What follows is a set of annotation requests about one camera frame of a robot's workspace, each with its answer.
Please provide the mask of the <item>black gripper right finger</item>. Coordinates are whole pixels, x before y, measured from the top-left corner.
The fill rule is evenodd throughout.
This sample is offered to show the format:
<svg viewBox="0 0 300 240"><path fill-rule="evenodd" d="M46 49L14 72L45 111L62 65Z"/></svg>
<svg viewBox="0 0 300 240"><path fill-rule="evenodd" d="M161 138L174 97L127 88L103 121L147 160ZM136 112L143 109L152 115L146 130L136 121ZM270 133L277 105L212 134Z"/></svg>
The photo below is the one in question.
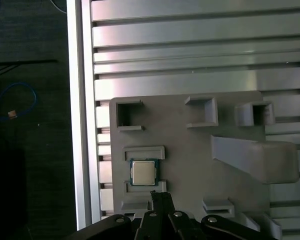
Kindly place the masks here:
<svg viewBox="0 0 300 240"><path fill-rule="evenodd" d="M178 240L272 240L265 233L253 230L218 215L207 215L197 221L176 210L172 196L161 193L163 215L168 218Z"/></svg>

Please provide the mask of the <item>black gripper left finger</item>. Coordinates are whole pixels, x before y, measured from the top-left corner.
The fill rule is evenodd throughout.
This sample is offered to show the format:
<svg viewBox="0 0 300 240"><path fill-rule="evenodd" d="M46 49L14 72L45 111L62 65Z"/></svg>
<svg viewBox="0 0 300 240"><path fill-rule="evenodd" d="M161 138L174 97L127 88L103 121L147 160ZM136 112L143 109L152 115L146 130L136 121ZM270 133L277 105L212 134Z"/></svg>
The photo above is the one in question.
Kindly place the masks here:
<svg viewBox="0 0 300 240"><path fill-rule="evenodd" d="M169 212L169 193L151 191L152 210L141 218L114 214L66 236L66 240L160 240Z"/></svg>

